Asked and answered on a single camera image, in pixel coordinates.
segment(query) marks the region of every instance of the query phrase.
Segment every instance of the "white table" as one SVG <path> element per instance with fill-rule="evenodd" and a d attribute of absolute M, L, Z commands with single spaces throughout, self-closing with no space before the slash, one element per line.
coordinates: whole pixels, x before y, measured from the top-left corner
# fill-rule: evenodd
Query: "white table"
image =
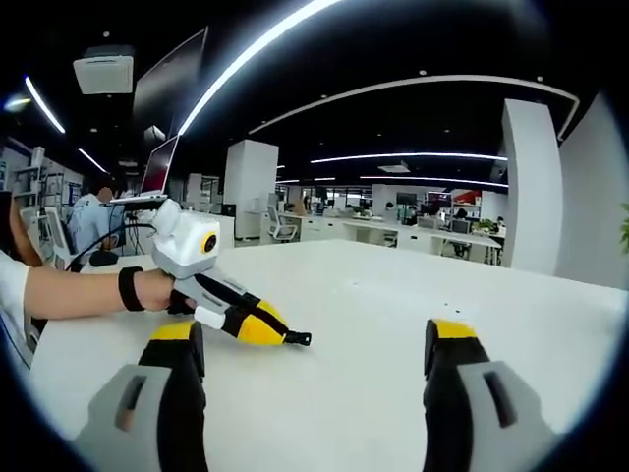
<path fill-rule="evenodd" d="M 432 317 L 468 321 L 566 432 L 607 375 L 627 303 L 616 289 L 347 241 L 240 248 L 219 265 L 313 344 L 252 347 L 204 330 L 205 453 L 218 472 L 422 470 Z M 49 322 L 32 382 L 63 436 L 79 432 L 89 400 L 167 321 Z"/>
<path fill-rule="evenodd" d="M 359 239 L 358 231 L 368 230 L 369 232 L 396 233 L 398 247 L 401 249 L 416 249 L 430 254 L 441 254 L 444 241 L 483 246 L 492 250 L 501 248 L 498 243 L 486 236 L 404 226 L 399 222 L 298 215 L 296 213 L 280 213 L 279 215 L 287 219 L 292 218 L 299 222 L 298 224 L 301 227 L 301 241 L 325 239 L 347 239 L 349 241 L 356 241 Z M 376 238 L 370 235 L 364 239 L 366 242 L 371 242 Z"/>

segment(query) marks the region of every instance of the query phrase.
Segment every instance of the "black cable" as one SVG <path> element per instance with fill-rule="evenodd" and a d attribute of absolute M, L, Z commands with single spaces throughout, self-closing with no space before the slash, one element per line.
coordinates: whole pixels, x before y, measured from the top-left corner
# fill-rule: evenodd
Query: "black cable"
<path fill-rule="evenodd" d="M 108 238 L 109 236 L 111 236 L 113 233 L 115 233 L 116 231 L 120 231 L 121 229 L 126 229 L 126 228 L 133 228 L 133 227 L 138 227 L 138 228 L 153 228 L 152 225 L 147 224 L 147 223 L 134 223 L 134 224 L 121 224 L 120 226 L 118 226 L 116 229 L 109 231 L 107 234 L 105 234 L 104 236 L 101 236 L 100 238 L 98 238 L 96 241 L 94 241 L 93 243 L 91 243 L 89 246 L 87 246 L 85 249 L 83 249 L 78 255 L 75 256 L 74 259 L 72 259 L 70 261 L 70 263 L 68 264 L 68 266 L 66 267 L 66 271 L 70 270 L 70 267 L 72 267 L 76 261 L 80 261 L 81 258 L 94 246 L 96 246 L 98 243 L 101 243 L 102 241 L 104 241 L 106 238 Z"/>
<path fill-rule="evenodd" d="M 4 332 L 7 333 L 7 337 L 9 338 L 9 342 L 11 342 L 11 344 L 13 345 L 13 348 L 18 353 L 18 356 L 20 356 L 20 359 L 22 359 L 22 362 L 24 362 L 24 365 L 27 366 L 27 369 L 30 370 L 29 363 L 27 362 L 27 360 L 22 355 L 22 352 L 20 352 L 20 349 L 18 349 L 18 346 L 16 346 L 16 343 L 14 342 L 13 337 L 11 337 L 11 334 L 9 333 L 9 329 L 4 324 L 4 320 L 2 320 L 2 317 L 0 317 L 0 324 L 2 325 L 2 328 L 4 329 Z"/>
<path fill-rule="evenodd" d="M 138 227 L 136 226 L 134 228 L 134 230 L 136 231 L 136 243 L 138 244 L 138 248 L 140 248 L 140 250 L 142 251 L 142 254 L 145 254 L 144 249 L 142 247 L 142 244 L 140 244 L 140 231 L 138 231 Z"/>

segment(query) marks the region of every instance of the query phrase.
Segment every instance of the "ceiling light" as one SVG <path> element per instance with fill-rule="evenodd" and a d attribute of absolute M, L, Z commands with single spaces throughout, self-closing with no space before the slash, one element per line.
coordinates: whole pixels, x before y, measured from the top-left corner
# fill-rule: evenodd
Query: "ceiling light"
<path fill-rule="evenodd" d="M 25 105 L 31 103 L 32 100 L 30 98 L 14 98 L 11 100 L 7 100 L 4 104 L 5 111 L 20 111 L 24 108 Z"/>
<path fill-rule="evenodd" d="M 265 34 L 259 37 L 256 42 L 254 42 L 251 46 L 249 46 L 236 60 L 223 71 L 223 73 L 219 76 L 218 79 L 207 89 L 207 91 L 200 98 L 199 102 L 195 105 L 193 110 L 188 115 L 188 118 L 184 121 L 184 124 L 181 125 L 181 128 L 177 132 L 178 135 L 183 135 L 186 133 L 190 125 L 192 125 L 195 118 L 199 115 L 200 111 L 207 105 L 207 103 L 212 99 L 213 96 L 220 90 L 221 87 L 225 85 L 229 79 L 236 74 L 245 64 L 247 64 L 251 58 L 253 58 L 256 54 L 262 51 L 268 44 L 273 42 L 279 36 L 284 34 L 286 31 L 292 29 L 302 21 L 308 19 L 309 17 L 315 15 L 320 12 L 324 8 L 329 7 L 341 0 L 313 0 L 308 5 L 300 8 L 292 15 L 289 15 L 280 23 L 275 25 L 273 28 L 269 29 Z"/>
<path fill-rule="evenodd" d="M 311 164 L 335 162 L 337 160 L 373 159 L 378 157 L 462 157 L 466 159 L 507 160 L 499 155 L 468 154 L 463 152 L 393 152 L 389 154 L 348 155 L 345 157 L 330 157 L 329 159 L 311 160 Z"/>
<path fill-rule="evenodd" d="M 85 157 L 87 157 L 87 158 L 89 159 L 89 161 L 90 161 L 92 164 L 94 164 L 96 167 L 98 167 L 100 170 L 102 170 L 105 174 L 108 174 L 108 173 L 109 173 L 109 172 L 107 172 L 105 169 L 103 169 L 103 168 L 100 166 L 100 164 L 99 164 L 98 162 L 96 162 L 94 159 L 92 159 L 92 158 L 91 158 L 91 156 L 90 156 L 87 152 L 85 152 L 84 150 L 82 150 L 80 147 L 79 147 L 79 152 L 80 152 L 82 155 L 84 155 Z"/>
<path fill-rule="evenodd" d="M 59 131 L 59 133 L 65 134 L 66 130 L 64 130 L 63 126 L 61 126 L 61 123 L 59 123 L 57 118 L 55 118 L 55 115 L 52 114 L 52 111 L 50 111 L 50 108 L 46 106 L 43 99 L 41 98 L 41 95 L 39 95 L 39 92 L 37 92 L 37 89 L 30 81 L 30 77 L 26 76 L 24 78 L 24 82 L 27 85 L 27 89 L 29 89 L 30 95 L 32 95 L 32 98 L 35 100 L 35 103 L 37 103 L 37 106 L 39 106 L 39 109 L 43 111 L 44 115 L 46 115 L 46 118 L 48 118 L 48 121 L 52 123 L 52 126 L 54 126 L 57 129 L 57 131 Z"/>
<path fill-rule="evenodd" d="M 430 180 L 430 181 L 438 181 L 438 182 L 454 182 L 457 184 L 476 184 L 476 185 L 489 185 L 492 187 L 501 187 L 503 189 L 508 189 L 509 186 L 507 184 L 496 184 L 495 182 L 480 182 L 478 180 L 463 180 L 463 179 L 445 179 L 440 177 L 390 177 L 388 175 L 362 175 L 361 179 L 377 179 L 377 180 Z"/>

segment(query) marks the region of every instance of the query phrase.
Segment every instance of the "column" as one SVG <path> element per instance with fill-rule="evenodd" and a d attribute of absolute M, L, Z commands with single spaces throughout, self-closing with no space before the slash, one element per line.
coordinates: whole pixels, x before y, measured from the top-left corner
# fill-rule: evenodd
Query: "column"
<path fill-rule="evenodd" d="M 199 209 L 200 205 L 201 180 L 201 174 L 190 174 L 188 176 L 188 185 L 186 186 L 186 202 L 191 204 L 195 209 Z"/>
<path fill-rule="evenodd" d="M 554 275 L 563 189 L 557 139 L 547 106 L 505 100 L 502 129 L 509 169 L 505 266 Z"/>
<path fill-rule="evenodd" d="M 556 275 L 627 289 L 621 225 L 629 213 L 629 152 L 620 123 L 599 94 L 559 150 L 563 229 Z"/>
<path fill-rule="evenodd" d="M 301 199 L 302 199 L 302 188 L 299 185 L 289 186 L 287 202 L 289 204 L 296 205 L 297 202 Z"/>
<path fill-rule="evenodd" d="M 236 205 L 236 237 L 259 237 L 260 216 L 275 192 L 279 147 L 244 140 L 229 147 L 223 203 Z"/>

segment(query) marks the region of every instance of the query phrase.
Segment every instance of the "wrist strap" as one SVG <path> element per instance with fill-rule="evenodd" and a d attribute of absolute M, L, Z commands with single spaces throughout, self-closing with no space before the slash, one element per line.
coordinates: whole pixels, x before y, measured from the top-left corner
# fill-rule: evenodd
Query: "wrist strap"
<path fill-rule="evenodd" d="M 118 274 L 118 291 L 125 308 L 130 312 L 142 312 L 144 307 L 138 295 L 136 294 L 136 285 L 134 284 L 134 274 L 142 272 L 141 267 L 125 267 Z"/>

